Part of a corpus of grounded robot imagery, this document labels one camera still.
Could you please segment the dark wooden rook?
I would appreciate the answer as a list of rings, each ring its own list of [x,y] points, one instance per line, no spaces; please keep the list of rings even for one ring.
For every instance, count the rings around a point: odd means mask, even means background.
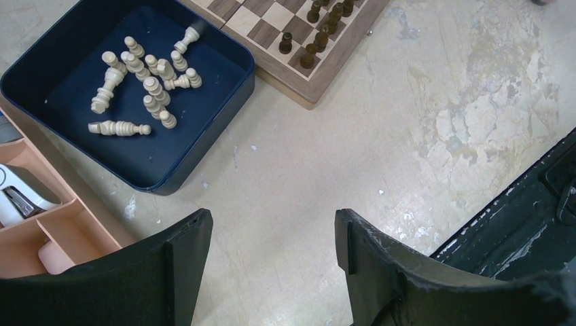
[[[300,66],[303,69],[311,69],[315,63],[315,56],[317,53],[317,47],[313,43],[309,43],[305,47],[305,52],[300,57]]]

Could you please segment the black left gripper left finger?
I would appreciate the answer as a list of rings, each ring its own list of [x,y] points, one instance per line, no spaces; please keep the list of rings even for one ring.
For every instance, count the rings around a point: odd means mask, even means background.
[[[213,218],[169,228],[62,274],[1,281],[2,325],[190,325]]]

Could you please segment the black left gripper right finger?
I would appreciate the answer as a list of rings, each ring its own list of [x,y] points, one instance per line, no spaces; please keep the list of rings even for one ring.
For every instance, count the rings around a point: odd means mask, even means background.
[[[574,325],[575,277],[501,281],[443,264],[352,209],[335,215],[354,325]]]

